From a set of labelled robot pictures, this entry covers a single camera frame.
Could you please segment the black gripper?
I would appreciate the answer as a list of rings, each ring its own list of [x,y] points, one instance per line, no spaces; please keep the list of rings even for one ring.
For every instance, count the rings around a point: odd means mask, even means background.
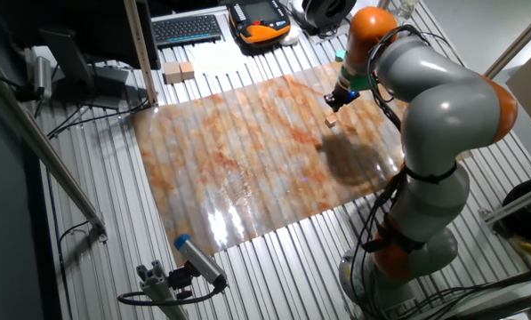
[[[336,116],[342,113],[342,107],[350,104],[359,97],[359,92],[337,91],[334,90],[324,96],[326,104],[333,110],[332,115]]]

